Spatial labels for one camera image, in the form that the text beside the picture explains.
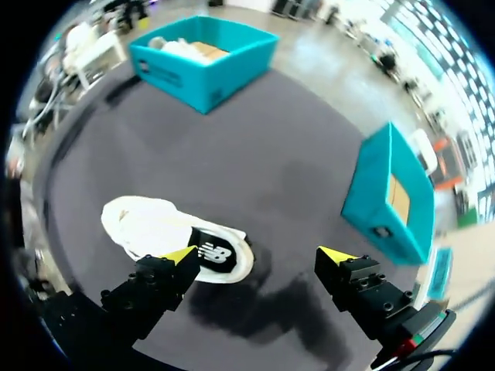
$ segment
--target gray carpet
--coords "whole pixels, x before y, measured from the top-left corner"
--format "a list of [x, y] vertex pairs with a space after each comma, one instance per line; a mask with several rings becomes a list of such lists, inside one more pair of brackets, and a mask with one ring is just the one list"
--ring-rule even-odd
[[396, 268], [340, 217], [358, 130], [275, 71], [207, 116], [146, 83], [110, 99], [130, 76], [120, 66], [88, 93], [36, 175], [65, 277], [99, 303], [133, 271], [101, 226], [103, 205], [123, 195], [168, 199], [246, 231], [257, 260], [239, 284], [195, 283], [137, 350], [193, 371], [365, 369], [380, 346], [317, 281], [316, 247], [369, 254], [402, 289], [415, 269]]

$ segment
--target new balance logo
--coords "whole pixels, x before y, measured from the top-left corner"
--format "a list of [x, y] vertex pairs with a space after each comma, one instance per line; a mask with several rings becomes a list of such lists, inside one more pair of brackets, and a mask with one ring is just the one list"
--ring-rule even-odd
[[227, 261], [227, 258], [232, 255], [232, 251], [221, 246], [214, 246], [212, 243], [206, 242], [199, 249], [198, 255], [206, 260], [214, 263], [222, 264]]

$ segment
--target white sneaker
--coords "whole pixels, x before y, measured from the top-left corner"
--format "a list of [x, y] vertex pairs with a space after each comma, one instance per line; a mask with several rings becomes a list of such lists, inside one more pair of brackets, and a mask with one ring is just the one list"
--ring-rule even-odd
[[197, 281], [233, 284], [246, 278], [253, 267], [245, 232], [182, 213], [164, 199], [118, 197], [103, 207], [101, 223], [133, 260], [198, 246]]

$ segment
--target teal box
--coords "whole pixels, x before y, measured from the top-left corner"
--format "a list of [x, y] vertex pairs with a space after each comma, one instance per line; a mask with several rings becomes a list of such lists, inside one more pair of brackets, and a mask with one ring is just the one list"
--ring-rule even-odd
[[[202, 42], [229, 54], [203, 65], [149, 48], [149, 40], [157, 36]], [[151, 31], [129, 48], [135, 72], [144, 81], [207, 114], [269, 69], [277, 41], [278, 36], [254, 27], [198, 15]]]
[[[410, 200], [407, 223], [388, 203], [392, 176]], [[435, 229], [433, 186], [421, 162], [392, 123], [361, 145], [341, 215], [397, 265], [428, 261]]]

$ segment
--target white table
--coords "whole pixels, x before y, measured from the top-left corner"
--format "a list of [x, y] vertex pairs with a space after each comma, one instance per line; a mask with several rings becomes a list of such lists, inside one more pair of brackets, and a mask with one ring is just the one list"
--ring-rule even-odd
[[127, 59], [124, 48], [122, 47], [117, 34], [110, 31], [100, 37], [91, 48], [84, 51], [84, 53], [77, 57], [77, 59], [73, 62], [72, 67], [76, 70], [81, 86], [85, 90], [90, 89], [90, 82], [87, 80], [86, 73], [84, 71], [88, 66], [94, 63], [95, 60], [103, 56], [109, 50], [115, 51], [119, 62], [124, 62]]

